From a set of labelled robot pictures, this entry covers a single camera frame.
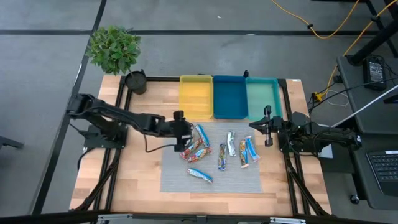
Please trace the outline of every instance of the wooden tabletop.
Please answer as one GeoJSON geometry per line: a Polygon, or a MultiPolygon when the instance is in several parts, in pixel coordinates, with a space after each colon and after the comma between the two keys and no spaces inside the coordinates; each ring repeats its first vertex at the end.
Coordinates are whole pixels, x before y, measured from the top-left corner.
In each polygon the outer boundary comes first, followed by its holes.
{"type": "MultiPolygon", "coordinates": [[[[113,105],[118,92],[119,79],[120,77],[104,76],[98,98],[113,105]]],[[[178,110],[178,85],[179,82],[148,82],[145,94],[133,95],[130,110],[135,113],[161,114],[167,119],[172,119],[173,111],[178,110]]],[[[292,112],[298,111],[308,115],[301,81],[287,80],[287,88],[292,112]]],[[[124,91],[122,105],[126,92],[127,90],[124,91]]],[[[282,92],[280,96],[281,102],[284,102],[282,92]]],[[[286,119],[283,103],[282,110],[286,119]]],[[[121,154],[111,211],[291,216],[287,174],[283,155],[279,151],[277,136],[274,135],[274,145],[267,148],[264,146],[266,137],[258,131],[255,131],[255,136],[256,151],[261,156],[258,163],[263,193],[161,192],[162,151],[145,153],[142,134],[130,127],[126,147],[121,154]]],[[[148,149],[158,147],[163,143],[162,138],[152,136],[147,138],[148,149]]],[[[70,208],[79,206],[93,190],[100,176],[103,156],[104,149],[94,149],[81,161],[70,208]]],[[[301,157],[301,160],[307,188],[322,208],[330,213],[329,199],[319,161],[314,157],[301,157]]],[[[298,208],[302,212],[300,191],[297,186],[295,189],[298,208]]],[[[104,208],[107,192],[108,185],[104,187],[100,208],[104,208]]]]}

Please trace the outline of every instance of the floor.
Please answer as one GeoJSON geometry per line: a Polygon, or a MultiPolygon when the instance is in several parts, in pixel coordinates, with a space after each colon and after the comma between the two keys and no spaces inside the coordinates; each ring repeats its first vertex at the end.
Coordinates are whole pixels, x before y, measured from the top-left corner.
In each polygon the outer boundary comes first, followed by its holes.
{"type": "MultiPolygon", "coordinates": [[[[334,30],[353,3],[277,0],[314,23],[316,30],[334,30]]],[[[28,30],[91,30],[101,0],[2,0],[0,31],[26,30],[25,35],[0,32],[0,135],[25,143],[23,150],[0,152],[0,217],[30,213],[88,35],[38,35],[28,30]]],[[[376,11],[384,5],[373,0],[376,11]]],[[[360,4],[343,30],[361,31],[370,18],[360,4]]],[[[387,24],[389,13],[382,16],[387,24]]],[[[306,25],[264,0],[107,0],[101,26],[134,30],[307,30],[306,25]]],[[[143,35],[136,69],[148,75],[241,75],[299,78],[307,97],[326,86],[341,55],[355,36],[320,40],[304,35],[143,35]]],[[[362,38],[351,52],[363,46],[362,38]]],[[[398,38],[392,41],[398,46],[398,38]]],[[[377,54],[391,57],[386,45],[377,54]]],[[[97,95],[103,72],[88,64],[80,93],[97,95]]],[[[335,85],[334,90],[341,90],[335,85]]],[[[346,99],[335,99],[344,103],[346,99]]],[[[312,119],[333,124],[351,113],[349,106],[323,104],[312,119]]],[[[79,128],[87,123],[75,122],[79,128]]],[[[83,138],[68,129],[43,212],[67,211],[76,179],[83,138]]],[[[366,202],[352,205],[353,181],[343,174],[325,174],[333,213],[338,217],[394,223],[398,212],[372,210],[366,202]]]]}

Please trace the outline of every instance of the green leaves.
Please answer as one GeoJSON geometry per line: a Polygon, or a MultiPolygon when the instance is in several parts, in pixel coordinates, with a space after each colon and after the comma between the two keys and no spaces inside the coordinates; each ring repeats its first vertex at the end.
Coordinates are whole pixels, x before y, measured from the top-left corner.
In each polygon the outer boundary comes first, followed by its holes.
{"type": "Polygon", "coordinates": [[[137,63],[140,42],[141,37],[128,34],[124,27],[110,26],[108,30],[100,27],[90,37],[85,55],[106,73],[117,75],[122,71],[125,74],[137,63]]]}

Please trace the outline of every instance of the gray mat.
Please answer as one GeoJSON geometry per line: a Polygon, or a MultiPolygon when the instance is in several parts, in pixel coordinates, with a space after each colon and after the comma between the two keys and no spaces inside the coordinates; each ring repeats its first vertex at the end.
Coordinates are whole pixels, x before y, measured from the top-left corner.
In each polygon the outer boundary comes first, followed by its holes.
{"type": "Polygon", "coordinates": [[[201,192],[201,193],[262,193],[259,166],[249,156],[249,166],[241,168],[239,154],[235,157],[227,155],[226,170],[219,171],[218,155],[220,144],[226,143],[228,131],[235,131],[235,148],[239,151],[239,142],[251,135],[254,144],[254,131],[246,123],[199,123],[203,126],[213,149],[213,153],[202,160],[189,164],[173,150],[163,150],[161,192],[201,192]],[[191,176],[188,168],[198,169],[213,177],[212,184],[191,176]]]}

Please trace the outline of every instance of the yellow bin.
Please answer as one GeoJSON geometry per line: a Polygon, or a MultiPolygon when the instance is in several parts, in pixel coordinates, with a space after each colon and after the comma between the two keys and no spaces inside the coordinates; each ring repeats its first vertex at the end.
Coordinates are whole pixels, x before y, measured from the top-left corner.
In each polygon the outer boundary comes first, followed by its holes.
{"type": "Polygon", "coordinates": [[[210,119],[213,116],[213,77],[180,76],[179,103],[187,119],[210,119]]]}

